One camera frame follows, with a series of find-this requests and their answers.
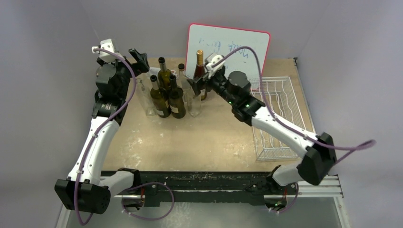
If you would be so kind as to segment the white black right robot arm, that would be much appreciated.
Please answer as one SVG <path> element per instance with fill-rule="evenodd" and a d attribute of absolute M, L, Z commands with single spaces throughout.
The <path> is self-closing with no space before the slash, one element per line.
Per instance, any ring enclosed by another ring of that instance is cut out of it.
<path fill-rule="evenodd" d="M 267 132 L 302 159 L 299 164 L 275 168 L 267 180 L 268 190 L 279 193 L 286 185 L 298 181 L 319 185 L 336 162 L 332 137 L 306 131 L 274 113 L 268 104 L 252 94 L 253 88 L 263 89 L 263 86 L 256 80 L 249 81 L 245 73 L 233 71 L 225 77 L 224 72 L 219 70 L 212 77 L 205 74 L 187 81 L 196 95 L 202 88 L 213 90 L 231 105 L 232 113 L 240 122 Z"/>

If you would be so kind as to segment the white ruler set package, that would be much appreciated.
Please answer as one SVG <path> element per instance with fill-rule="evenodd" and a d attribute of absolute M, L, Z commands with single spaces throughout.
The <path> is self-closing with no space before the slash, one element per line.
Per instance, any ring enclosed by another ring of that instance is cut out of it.
<path fill-rule="evenodd" d="M 158 73 L 160 72 L 160 68 L 157 68 L 157 67 L 150 67 L 150 70 L 149 70 L 149 73 L 150 73 L 150 75 L 158 75 Z"/>

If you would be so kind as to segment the olive bottle silver cap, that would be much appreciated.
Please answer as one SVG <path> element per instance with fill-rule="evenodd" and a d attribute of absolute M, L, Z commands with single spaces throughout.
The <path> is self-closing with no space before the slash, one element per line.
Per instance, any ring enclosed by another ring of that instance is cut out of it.
<path fill-rule="evenodd" d="M 166 61 L 164 57 L 159 57 L 158 58 L 160 70 L 158 72 L 158 82 L 160 85 L 160 88 L 165 89 L 166 91 L 169 91 L 171 89 L 170 85 L 170 76 L 172 74 L 171 70 L 167 68 Z"/>
<path fill-rule="evenodd" d="M 171 114 L 171 109 L 168 103 L 168 94 L 163 87 L 159 86 L 156 75 L 151 75 L 150 80 L 152 84 L 150 96 L 155 106 L 156 113 L 159 117 L 166 118 Z"/>

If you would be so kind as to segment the brown wine bottle gold cap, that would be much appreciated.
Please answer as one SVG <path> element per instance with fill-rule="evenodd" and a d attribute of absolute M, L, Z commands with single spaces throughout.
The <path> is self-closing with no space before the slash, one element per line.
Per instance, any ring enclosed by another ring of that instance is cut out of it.
<path fill-rule="evenodd" d="M 203 50 L 199 49 L 196 52 L 196 67 L 193 75 L 194 81 L 201 78 L 206 73 L 204 69 Z M 207 91 L 204 86 L 201 87 L 201 100 L 205 100 L 207 97 Z"/>

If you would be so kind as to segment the dark green bottle black cap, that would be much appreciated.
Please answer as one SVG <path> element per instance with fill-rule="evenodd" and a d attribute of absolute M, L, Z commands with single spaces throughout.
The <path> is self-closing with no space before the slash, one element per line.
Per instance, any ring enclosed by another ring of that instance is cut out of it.
<path fill-rule="evenodd" d="M 169 105 L 174 118 L 181 119 L 186 115 L 186 109 L 183 101 L 183 90 L 177 85 L 175 75 L 169 77 L 171 90 L 169 92 Z"/>

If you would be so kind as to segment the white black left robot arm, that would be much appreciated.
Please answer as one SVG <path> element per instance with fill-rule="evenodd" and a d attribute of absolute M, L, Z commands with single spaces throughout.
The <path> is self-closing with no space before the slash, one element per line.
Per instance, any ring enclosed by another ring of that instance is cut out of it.
<path fill-rule="evenodd" d="M 88 136 L 71 172 L 65 179 L 58 179 L 54 190 L 69 210 L 103 214 L 110 199 L 126 190 L 137 194 L 142 187 L 139 171 L 120 168 L 112 176 L 101 179 L 102 167 L 109 146 L 123 121 L 129 101 L 129 84 L 136 76 L 147 73 L 150 66 L 146 53 L 129 50 L 136 60 L 130 63 L 126 57 L 100 46 L 93 52 L 105 54 L 97 58 L 95 104 Z"/>

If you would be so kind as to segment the clear glass bottle black cap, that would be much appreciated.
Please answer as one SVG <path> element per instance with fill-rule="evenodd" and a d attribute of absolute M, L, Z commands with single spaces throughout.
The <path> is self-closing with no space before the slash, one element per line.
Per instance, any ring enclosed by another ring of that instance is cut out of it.
<path fill-rule="evenodd" d="M 180 63 L 178 65 L 178 80 L 180 83 L 180 87 L 183 90 L 183 101 L 185 104 L 186 110 L 189 110 L 190 104 L 191 104 L 191 85 L 187 81 L 188 77 L 185 73 L 185 65 L 183 63 Z"/>

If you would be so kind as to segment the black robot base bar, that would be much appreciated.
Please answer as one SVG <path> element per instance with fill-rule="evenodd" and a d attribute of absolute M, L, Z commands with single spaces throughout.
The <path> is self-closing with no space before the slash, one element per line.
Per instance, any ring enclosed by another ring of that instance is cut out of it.
<path fill-rule="evenodd" d="M 123 190 L 119 195 L 131 200 L 142 198 L 147 207 L 191 202 L 283 208 L 286 197 L 297 191 L 295 183 L 281 187 L 265 171 L 140 171 L 134 185 L 140 189 Z"/>

